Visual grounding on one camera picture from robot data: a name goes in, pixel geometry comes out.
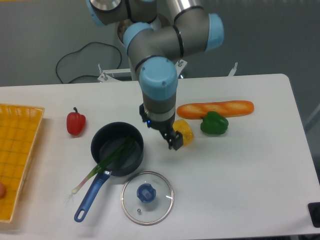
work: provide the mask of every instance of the pot handle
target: pot handle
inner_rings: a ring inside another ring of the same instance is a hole
[[[110,178],[110,174],[111,174],[110,171],[103,171],[103,172],[98,172],[98,174],[95,176],[88,192],[84,196],[84,199],[82,200],[78,210],[76,211],[76,213],[74,215],[74,220],[77,223],[81,223],[85,219],[85,217],[86,217],[92,203],[94,202],[101,186],[108,180],[108,178]]]

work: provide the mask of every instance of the white table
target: white table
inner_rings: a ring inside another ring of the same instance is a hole
[[[194,142],[168,150],[160,133],[139,115],[138,82],[0,87],[0,102],[45,107],[13,222],[0,225],[1,240],[217,239],[320,233],[307,204],[320,187],[289,79],[285,75],[183,79],[176,105],[249,100],[251,115],[229,118],[227,133],[208,137],[200,120],[188,120]],[[71,137],[66,117],[77,107],[87,118],[84,133]],[[153,226],[130,221],[121,208],[125,177],[111,177],[85,220],[64,201],[94,167],[90,144],[102,126],[123,121],[144,138],[144,159],[135,173],[155,171],[174,189],[168,217]]]

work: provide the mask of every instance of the yellow basket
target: yellow basket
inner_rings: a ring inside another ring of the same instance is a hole
[[[0,222],[10,223],[45,109],[0,103]]]

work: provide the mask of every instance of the saucepan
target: saucepan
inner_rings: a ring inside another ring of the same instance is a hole
[[[136,127],[129,123],[109,123],[94,135],[91,142],[91,154],[97,164],[123,145],[128,137],[133,139],[130,149],[119,159],[107,165],[104,171],[97,173],[74,215],[76,222],[80,223],[85,219],[101,186],[110,176],[123,177],[131,174],[139,167],[144,157],[144,140],[142,135]]]

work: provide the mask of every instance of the green onion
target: green onion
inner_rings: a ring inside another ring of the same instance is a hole
[[[103,172],[110,163],[113,161],[119,159],[122,157],[125,153],[127,153],[129,150],[131,150],[134,147],[134,140],[132,137],[128,136],[126,137],[124,143],[117,148],[115,151],[113,151],[109,156],[107,156],[105,159],[100,161],[90,172],[89,174],[82,180],[82,182],[76,186],[74,189],[71,191],[71,195],[76,194],[82,187],[83,185],[94,175],[97,173]]]

